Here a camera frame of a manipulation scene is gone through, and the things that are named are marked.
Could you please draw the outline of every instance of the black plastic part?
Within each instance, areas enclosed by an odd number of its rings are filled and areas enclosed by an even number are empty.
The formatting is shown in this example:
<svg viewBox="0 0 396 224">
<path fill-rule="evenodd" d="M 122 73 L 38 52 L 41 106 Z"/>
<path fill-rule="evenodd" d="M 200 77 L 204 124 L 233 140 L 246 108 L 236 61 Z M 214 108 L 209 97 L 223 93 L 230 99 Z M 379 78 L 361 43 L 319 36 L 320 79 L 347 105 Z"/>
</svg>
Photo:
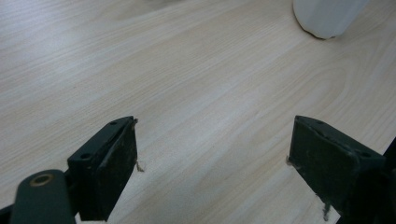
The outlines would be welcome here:
<svg viewBox="0 0 396 224">
<path fill-rule="evenodd" d="M 0 224 L 9 223 L 9 220 L 11 219 L 12 207 L 13 205 L 9 205 L 0 210 Z"/>
<path fill-rule="evenodd" d="M 289 160 L 340 221 L 373 223 L 387 181 L 383 156 L 320 120 L 297 116 Z"/>
<path fill-rule="evenodd" d="M 384 157 L 387 159 L 384 173 L 389 183 L 378 208 L 375 224 L 396 223 L 396 138 L 384 153 Z"/>
<path fill-rule="evenodd" d="M 81 220 L 107 220 L 137 160 L 134 126 L 127 117 L 109 122 L 68 160 Z"/>
<path fill-rule="evenodd" d="M 24 179 L 18 186 L 10 223 L 76 223 L 64 173 L 48 170 Z"/>
</svg>

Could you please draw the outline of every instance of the light wood surface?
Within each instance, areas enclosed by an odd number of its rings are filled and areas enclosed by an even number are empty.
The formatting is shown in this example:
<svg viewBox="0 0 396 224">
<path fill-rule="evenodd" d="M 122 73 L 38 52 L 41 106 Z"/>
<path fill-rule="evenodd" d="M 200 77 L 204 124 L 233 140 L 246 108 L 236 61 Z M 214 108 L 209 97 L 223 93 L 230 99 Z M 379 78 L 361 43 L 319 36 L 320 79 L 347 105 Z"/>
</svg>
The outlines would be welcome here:
<svg viewBox="0 0 396 224">
<path fill-rule="evenodd" d="M 146 172 L 109 223 L 326 223 L 285 163 L 297 114 L 384 152 L 395 1 L 372 0 L 327 41 L 300 28 L 291 0 L 0 3 L 1 207 L 25 177 L 66 170 L 107 122 L 133 115 Z"/>
</svg>

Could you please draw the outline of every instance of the white paper cup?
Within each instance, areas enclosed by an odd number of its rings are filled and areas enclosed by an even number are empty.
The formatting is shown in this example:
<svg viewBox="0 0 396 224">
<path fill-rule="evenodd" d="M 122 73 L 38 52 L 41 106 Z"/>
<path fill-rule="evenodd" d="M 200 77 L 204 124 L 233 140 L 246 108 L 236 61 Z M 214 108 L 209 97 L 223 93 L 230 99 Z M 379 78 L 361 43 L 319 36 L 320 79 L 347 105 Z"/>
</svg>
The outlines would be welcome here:
<svg viewBox="0 0 396 224">
<path fill-rule="evenodd" d="M 369 0 L 293 0 L 297 21 L 312 35 L 328 39 L 341 35 Z"/>
</svg>

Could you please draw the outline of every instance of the wooden table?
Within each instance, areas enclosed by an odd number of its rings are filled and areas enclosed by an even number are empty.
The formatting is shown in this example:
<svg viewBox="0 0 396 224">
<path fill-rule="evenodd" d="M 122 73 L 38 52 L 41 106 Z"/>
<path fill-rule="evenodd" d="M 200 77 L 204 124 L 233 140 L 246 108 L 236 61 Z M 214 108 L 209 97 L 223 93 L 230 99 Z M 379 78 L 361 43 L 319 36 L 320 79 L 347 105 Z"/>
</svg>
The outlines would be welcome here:
<svg viewBox="0 0 396 224">
<path fill-rule="evenodd" d="M 7 1 L 0 48 L 1 207 L 134 115 L 146 172 L 109 223 L 325 223 L 285 163 L 294 116 L 381 153 L 396 134 L 393 0 L 327 41 L 291 0 Z"/>
</svg>

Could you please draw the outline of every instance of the screw hole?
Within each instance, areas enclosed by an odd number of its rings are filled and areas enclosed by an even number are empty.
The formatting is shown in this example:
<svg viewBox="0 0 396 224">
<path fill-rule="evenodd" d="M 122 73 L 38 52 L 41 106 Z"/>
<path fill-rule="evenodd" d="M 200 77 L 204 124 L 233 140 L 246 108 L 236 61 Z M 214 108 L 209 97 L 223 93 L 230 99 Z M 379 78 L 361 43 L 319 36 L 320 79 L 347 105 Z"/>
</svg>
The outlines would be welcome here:
<svg viewBox="0 0 396 224">
<path fill-rule="evenodd" d="M 87 160 L 91 157 L 91 153 L 84 153 L 80 156 L 83 160 Z"/>
<path fill-rule="evenodd" d="M 40 186 L 48 184 L 52 179 L 53 179 L 53 175 L 51 175 L 51 174 L 39 175 L 30 181 L 30 186 L 40 187 Z"/>
</svg>

